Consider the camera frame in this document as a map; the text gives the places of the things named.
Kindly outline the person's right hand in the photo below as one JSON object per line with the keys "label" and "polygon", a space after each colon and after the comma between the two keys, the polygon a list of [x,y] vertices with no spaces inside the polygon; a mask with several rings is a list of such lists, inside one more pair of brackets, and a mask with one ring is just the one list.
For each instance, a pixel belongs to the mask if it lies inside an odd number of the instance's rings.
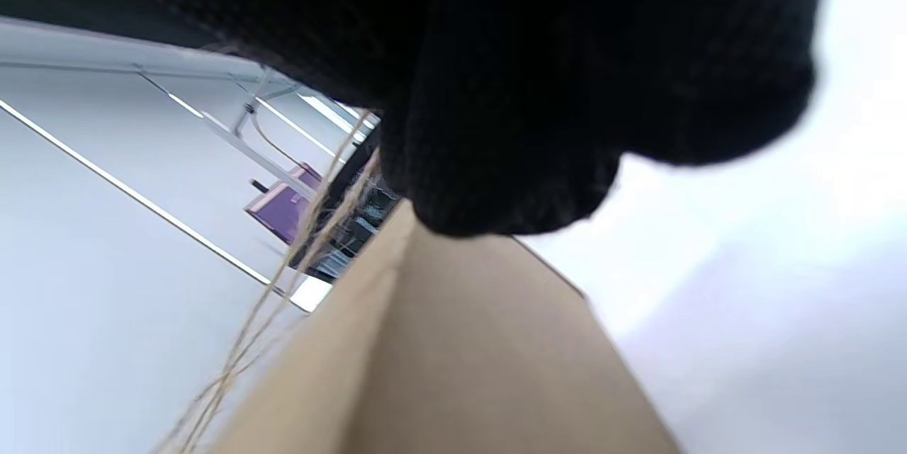
{"label": "person's right hand", "polygon": [[448,237],[590,217],[623,154],[713,166],[777,141],[816,82],[819,0],[155,0],[377,112],[383,176]]}

